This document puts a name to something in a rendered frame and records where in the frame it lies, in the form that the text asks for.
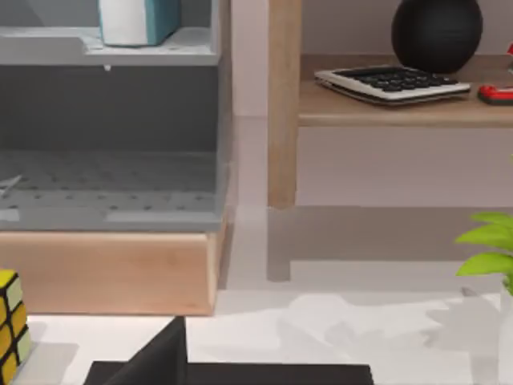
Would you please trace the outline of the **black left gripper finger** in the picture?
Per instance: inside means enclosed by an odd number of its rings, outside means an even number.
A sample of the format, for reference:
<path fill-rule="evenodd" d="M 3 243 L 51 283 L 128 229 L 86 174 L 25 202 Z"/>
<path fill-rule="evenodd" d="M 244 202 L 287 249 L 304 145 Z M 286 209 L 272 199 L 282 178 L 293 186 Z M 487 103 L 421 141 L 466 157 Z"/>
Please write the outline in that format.
<path fill-rule="evenodd" d="M 174 318 L 127 361 L 94 361 L 83 385 L 185 385 L 184 318 Z"/>

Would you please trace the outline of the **pale wooden drawer front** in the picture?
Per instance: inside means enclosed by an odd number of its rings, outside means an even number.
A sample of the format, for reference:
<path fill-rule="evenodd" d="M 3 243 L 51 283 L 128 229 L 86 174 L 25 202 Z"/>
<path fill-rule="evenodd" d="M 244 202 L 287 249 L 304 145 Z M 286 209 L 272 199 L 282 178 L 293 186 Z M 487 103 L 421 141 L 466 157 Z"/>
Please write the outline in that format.
<path fill-rule="evenodd" d="M 30 314 L 210 315 L 224 232 L 0 232 Z"/>

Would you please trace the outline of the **yellow and white puzzle cube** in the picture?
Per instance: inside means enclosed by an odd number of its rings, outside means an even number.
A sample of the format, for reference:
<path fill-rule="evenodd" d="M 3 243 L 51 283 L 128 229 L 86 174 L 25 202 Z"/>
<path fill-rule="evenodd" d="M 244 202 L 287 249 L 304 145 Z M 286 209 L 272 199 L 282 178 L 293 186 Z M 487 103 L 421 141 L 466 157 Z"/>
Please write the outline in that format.
<path fill-rule="evenodd" d="M 31 349 L 21 279 L 12 269 L 0 269 L 0 385 L 10 385 Z"/>

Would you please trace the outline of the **grey pierced drawer inside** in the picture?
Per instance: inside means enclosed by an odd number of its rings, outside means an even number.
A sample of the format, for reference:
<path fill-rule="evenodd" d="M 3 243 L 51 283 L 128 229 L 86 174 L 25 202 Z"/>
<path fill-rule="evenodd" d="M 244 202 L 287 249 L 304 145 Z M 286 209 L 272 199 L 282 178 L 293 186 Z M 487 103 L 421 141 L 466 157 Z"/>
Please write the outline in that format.
<path fill-rule="evenodd" d="M 0 231 L 213 231 L 228 175 L 212 152 L 2 150 Z"/>

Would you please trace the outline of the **grey cabinet with dark inside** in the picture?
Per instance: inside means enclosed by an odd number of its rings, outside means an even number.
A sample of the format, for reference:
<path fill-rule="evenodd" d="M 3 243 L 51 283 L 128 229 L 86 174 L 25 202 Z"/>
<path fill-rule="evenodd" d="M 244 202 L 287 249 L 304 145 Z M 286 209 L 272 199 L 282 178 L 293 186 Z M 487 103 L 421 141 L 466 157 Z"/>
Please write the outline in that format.
<path fill-rule="evenodd" d="M 0 151 L 232 157 L 231 1 L 181 0 L 154 47 L 109 47 L 97 0 L 0 0 Z"/>

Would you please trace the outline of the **wooden open shelf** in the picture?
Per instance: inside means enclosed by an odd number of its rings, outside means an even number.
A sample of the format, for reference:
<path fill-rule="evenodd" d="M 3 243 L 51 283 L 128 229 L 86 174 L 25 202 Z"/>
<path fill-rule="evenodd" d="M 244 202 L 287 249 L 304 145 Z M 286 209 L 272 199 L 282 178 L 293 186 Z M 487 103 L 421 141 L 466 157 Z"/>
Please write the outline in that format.
<path fill-rule="evenodd" d="M 435 259 L 454 213 L 513 210 L 513 108 L 469 101 L 366 107 L 301 79 L 301 0 L 269 0 L 268 260 L 336 253 L 390 260 L 394 247 Z"/>

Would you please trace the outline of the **white and teal box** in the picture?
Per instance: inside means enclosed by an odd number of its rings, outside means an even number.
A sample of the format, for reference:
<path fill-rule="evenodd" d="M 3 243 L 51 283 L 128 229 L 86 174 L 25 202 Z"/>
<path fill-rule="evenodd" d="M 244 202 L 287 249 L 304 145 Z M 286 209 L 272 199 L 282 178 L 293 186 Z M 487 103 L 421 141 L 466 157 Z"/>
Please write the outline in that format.
<path fill-rule="evenodd" d="M 181 25 L 181 0 L 97 0 L 99 29 L 109 47 L 154 47 Z"/>

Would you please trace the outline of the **green plant in white pot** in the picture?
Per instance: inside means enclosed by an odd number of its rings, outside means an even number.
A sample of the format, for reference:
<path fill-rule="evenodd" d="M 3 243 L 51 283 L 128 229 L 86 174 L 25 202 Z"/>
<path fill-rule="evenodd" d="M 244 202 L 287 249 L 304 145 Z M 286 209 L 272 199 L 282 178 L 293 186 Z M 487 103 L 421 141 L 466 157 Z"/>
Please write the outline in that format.
<path fill-rule="evenodd" d="M 468 257 L 458 268 L 460 277 L 500 274 L 498 385 L 513 385 L 513 215 L 501 212 L 475 213 L 481 223 L 458 236 L 459 244 L 482 245 L 489 251 Z"/>

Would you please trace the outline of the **white calculator with black keys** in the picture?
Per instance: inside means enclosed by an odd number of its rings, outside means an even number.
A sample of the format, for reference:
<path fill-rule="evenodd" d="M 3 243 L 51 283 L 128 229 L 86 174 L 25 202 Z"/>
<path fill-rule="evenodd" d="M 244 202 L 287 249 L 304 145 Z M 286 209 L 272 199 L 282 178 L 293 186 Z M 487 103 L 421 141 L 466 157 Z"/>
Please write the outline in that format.
<path fill-rule="evenodd" d="M 383 106 L 466 98 L 471 93 L 469 83 L 392 65 L 316 71 L 314 79 L 341 95 Z"/>

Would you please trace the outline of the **red stapler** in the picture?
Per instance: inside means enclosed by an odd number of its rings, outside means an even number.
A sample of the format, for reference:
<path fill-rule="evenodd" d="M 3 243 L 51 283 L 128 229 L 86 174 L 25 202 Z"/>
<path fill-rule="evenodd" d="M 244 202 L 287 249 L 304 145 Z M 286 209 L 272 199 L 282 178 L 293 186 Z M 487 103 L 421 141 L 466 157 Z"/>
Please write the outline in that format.
<path fill-rule="evenodd" d="M 513 106 L 513 86 L 482 85 L 478 89 L 477 96 L 479 100 L 489 105 Z"/>

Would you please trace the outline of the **black round vase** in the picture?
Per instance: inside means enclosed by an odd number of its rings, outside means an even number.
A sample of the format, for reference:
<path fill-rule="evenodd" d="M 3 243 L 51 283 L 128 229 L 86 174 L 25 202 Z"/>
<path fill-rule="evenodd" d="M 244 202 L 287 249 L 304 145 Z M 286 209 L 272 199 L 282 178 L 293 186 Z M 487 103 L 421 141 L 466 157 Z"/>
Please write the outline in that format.
<path fill-rule="evenodd" d="M 405 67 L 436 74 L 460 71 L 483 35 L 478 0 L 401 0 L 391 24 L 394 53 Z"/>

